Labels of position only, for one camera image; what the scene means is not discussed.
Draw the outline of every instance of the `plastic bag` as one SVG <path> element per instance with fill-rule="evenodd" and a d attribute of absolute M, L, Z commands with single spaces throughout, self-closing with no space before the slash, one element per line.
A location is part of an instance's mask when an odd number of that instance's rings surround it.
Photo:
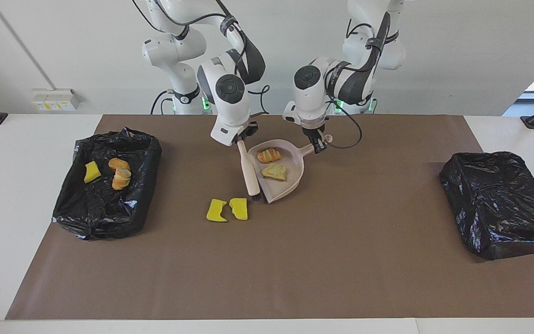
<path fill-rule="evenodd" d="M 440 180 L 470 252 L 488 260 L 534 253 L 534 178 L 521 157 L 454 154 Z"/>
<path fill-rule="evenodd" d="M 144 227 L 155 189 L 162 148 L 146 133 L 93 135 L 76 141 L 74 161 L 67 173 L 51 221 L 84 240 L 124 238 Z M 112 189 L 114 172 L 108 161 L 120 158 L 131 167 L 127 188 Z M 96 161 L 101 177 L 85 184 L 85 164 Z"/>

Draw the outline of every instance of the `food scrap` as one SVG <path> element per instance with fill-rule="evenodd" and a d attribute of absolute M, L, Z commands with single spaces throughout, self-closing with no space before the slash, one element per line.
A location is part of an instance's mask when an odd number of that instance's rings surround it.
<path fill-rule="evenodd" d="M 110 167 L 110 169 L 112 169 L 113 172 L 116 172 L 117 168 L 123 168 L 128 171 L 131 171 L 131 168 L 129 167 L 129 163 L 119 158 L 110 159 L 110 161 L 108 161 L 108 167 Z"/>
<path fill-rule="evenodd" d="M 257 159 L 259 159 L 261 163 L 270 163 L 280 160 L 281 154 L 275 148 L 267 148 L 267 150 L 264 150 L 263 152 L 257 154 Z"/>
<path fill-rule="evenodd" d="M 129 185 L 130 180 L 131 171 L 128 171 L 127 169 L 121 167 L 117 167 L 116 171 L 114 172 L 113 189 L 123 190 L 123 188 Z"/>
<path fill-rule="evenodd" d="M 273 180 L 286 180 L 287 172 L 288 171 L 286 169 L 286 166 L 272 163 L 271 165 L 267 166 L 267 168 L 263 169 L 261 171 L 261 174 L 263 175 L 263 177 L 270 178 Z"/>

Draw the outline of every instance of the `black cable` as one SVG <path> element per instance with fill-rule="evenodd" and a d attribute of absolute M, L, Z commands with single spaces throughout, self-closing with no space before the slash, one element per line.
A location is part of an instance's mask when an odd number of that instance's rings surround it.
<path fill-rule="evenodd" d="M 167 97 L 165 98 L 164 100 L 162 100 L 160 103 L 159 103 L 159 112 L 163 115 L 164 114 L 164 103 L 166 101 L 172 101 L 172 97 Z"/>
<path fill-rule="evenodd" d="M 168 91 L 167 91 L 167 90 L 163 90 L 161 93 L 159 93 L 159 94 L 157 95 L 157 97 L 156 97 L 155 100 L 154 100 L 154 103 L 152 104 L 152 109 L 150 110 L 150 115 L 154 115 L 154 108 L 155 108 L 155 105 L 158 103 L 159 98 L 160 98 L 162 95 L 164 95 L 165 93 L 168 93 Z"/>
<path fill-rule="evenodd" d="M 330 101 L 327 101 L 326 103 L 333 104 L 335 107 L 339 108 L 345 114 L 345 116 L 349 117 L 350 120 L 356 125 L 356 127 L 358 127 L 358 131 L 360 131 L 360 138 L 358 138 L 358 140 L 356 142 L 354 142 L 353 144 L 351 144 L 349 146 L 335 146 L 335 145 L 331 144 L 330 142 L 328 142 L 328 145 L 331 146 L 332 148 L 339 148 L 341 150 L 345 150 L 347 148 L 353 148 L 354 146 L 358 145 L 362 141 L 362 137 L 364 137 L 364 133 L 362 132 L 362 127 L 360 127 L 358 122 L 356 122 L 356 120 L 354 120 L 354 118 L 350 114 L 348 114 L 347 111 L 345 111 L 343 108 L 341 108 L 341 106 L 337 105 L 335 100 L 333 100 L 333 97 L 329 97 L 329 99 L 330 99 Z"/>
<path fill-rule="evenodd" d="M 262 112 L 259 112 L 257 114 L 252 114 L 250 117 L 255 117 L 255 116 L 261 116 L 261 115 L 269 115 L 269 112 L 267 112 L 267 110 L 265 110 L 265 106 L 263 106 L 263 95 L 265 95 L 265 93 L 267 93 L 269 90 L 271 89 L 271 86 L 266 84 L 263 86 L 263 89 L 261 89 L 261 91 L 248 91 L 249 94 L 252 94 L 252 95 L 260 95 L 260 99 L 261 99 L 261 109 L 263 110 Z"/>
<path fill-rule="evenodd" d="M 221 2 L 221 0 L 216 0 L 216 2 L 218 3 L 218 6 L 220 6 L 220 8 L 224 12 L 224 14 L 226 14 L 227 16 L 231 16 L 231 13 L 229 12 L 228 8 L 226 8 L 226 6 L 224 6 L 224 4 Z"/>
<path fill-rule="evenodd" d="M 374 65 L 373 64 L 372 66 L 370 66 L 369 68 L 364 68 L 364 69 L 360 69 L 360 68 L 350 68 L 350 67 L 347 67 L 347 66 L 341 66 L 341 67 L 338 67 L 338 66 L 335 66 L 333 68 L 331 68 L 330 70 L 327 71 L 327 73 L 324 74 L 324 84 L 325 84 L 325 87 L 328 85 L 328 82 L 329 82 L 329 74 L 331 74 L 331 72 L 333 72 L 335 69 L 339 68 L 341 70 L 350 70 L 350 71 L 354 71 L 354 72 L 367 72 L 369 70 L 372 70 L 374 68 Z"/>
<path fill-rule="evenodd" d="M 226 15 L 224 15 L 223 13 L 208 13 L 208 14 L 203 15 L 201 17 L 197 17 L 197 19 L 194 19 L 193 21 L 189 21 L 189 22 L 186 22 L 186 23 L 181 23 L 181 22 L 175 21 L 174 19 L 172 19 L 172 17 L 170 17 L 170 15 L 168 15 L 168 13 L 166 13 L 166 10 L 161 5 L 161 3 L 159 3 L 159 0 L 154 0 L 154 2 L 155 2 L 156 5 L 158 5 L 159 10 L 162 11 L 163 15 L 166 16 L 166 19 L 169 19 L 170 22 L 174 23 L 177 26 L 190 26 L 192 24 L 195 24 L 195 23 L 201 21 L 202 19 L 207 19 L 208 17 L 214 17 L 214 16 L 218 16 L 218 17 L 221 17 L 223 19 L 226 18 Z"/>
<path fill-rule="evenodd" d="M 242 56 L 244 56 L 244 54 L 246 53 L 246 45 L 248 44 L 248 39 L 246 38 L 246 35 L 243 33 L 242 30 L 240 30 L 238 27 L 234 25 L 232 26 L 234 27 L 234 29 L 236 29 L 236 31 L 240 35 L 240 38 L 242 38 L 242 42 L 244 44 L 244 46 L 242 47 L 242 52 L 240 53 L 240 57 L 242 58 Z"/>
<path fill-rule="evenodd" d="M 345 38 L 348 38 L 350 36 L 350 26 L 351 26 L 351 19 L 347 23 L 347 29 L 345 29 Z"/>
<path fill-rule="evenodd" d="M 368 27 L 368 28 L 372 28 L 372 26 L 369 25 L 368 23 L 360 23 L 359 25 L 353 27 L 353 28 L 351 29 L 351 31 L 348 32 L 348 33 L 345 35 L 345 38 L 349 38 L 352 34 L 358 34 L 358 33 L 356 32 L 356 29 L 358 29 L 359 27 Z"/>
<path fill-rule="evenodd" d="M 137 8 L 137 10 L 141 14 L 141 16 L 144 17 L 144 19 L 146 19 L 146 22 L 148 23 L 148 25 L 150 25 L 150 27 L 154 28 L 154 30 L 157 31 L 157 32 L 165 32 L 164 30 L 160 30 L 160 29 L 156 28 L 154 25 L 152 25 L 152 23 L 150 22 L 148 17 L 144 14 L 144 12 L 141 11 L 141 8 L 139 6 L 137 6 L 135 0 L 131 0 L 131 2 L 133 2 L 133 5 L 135 6 L 135 8 Z"/>

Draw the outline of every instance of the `dustpan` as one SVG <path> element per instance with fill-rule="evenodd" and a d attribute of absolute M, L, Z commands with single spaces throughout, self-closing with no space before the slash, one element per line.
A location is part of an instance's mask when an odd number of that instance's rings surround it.
<path fill-rule="evenodd" d="M 325 135 L 324 139 L 327 142 L 333 141 L 331 135 Z M 282 156 L 281 160 L 274 161 L 273 163 L 286 167 L 286 181 L 264 178 L 261 174 L 261 171 L 269 166 L 269 163 L 261 163 L 257 158 L 257 154 L 267 150 L 267 148 L 275 148 L 280 152 Z M 254 173 L 257 175 L 259 185 L 261 185 L 267 203 L 273 203 L 274 201 L 281 199 L 298 187 L 300 179 L 304 173 L 304 157 L 313 152 L 314 146 L 312 144 L 308 144 L 303 148 L 297 148 L 291 142 L 283 139 L 262 142 L 248 151 L 248 156 L 253 163 Z"/>

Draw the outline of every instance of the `yellow sponge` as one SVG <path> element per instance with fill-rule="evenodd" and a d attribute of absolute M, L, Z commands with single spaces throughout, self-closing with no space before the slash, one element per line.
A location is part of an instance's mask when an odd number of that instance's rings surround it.
<path fill-rule="evenodd" d="M 96 165 L 96 161 L 90 161 L 85 164 L 85 177 L 83 178 L 83 183 L 89 183 L 97 178 L 101 177 L 102 174 Z"/>
<path fill-rule="evenodd" d="M 237 220 L 247 220 L 248 211 L 246 209 L 246 199 L 231 199 L 229 206 Z"/>
<path fill-rule="evenodd" d="M 225 201 L 221 201 L 219 199 L 212 199 L 210 204 L 210 210 L 207 211 L 207 215 L 205 216 L 207 220 L 210 220 L 212 222 L 220 222 L 224 223 L 228 220 L 225 220 L 222 218 L 222 208 L 226 205 Z"/>

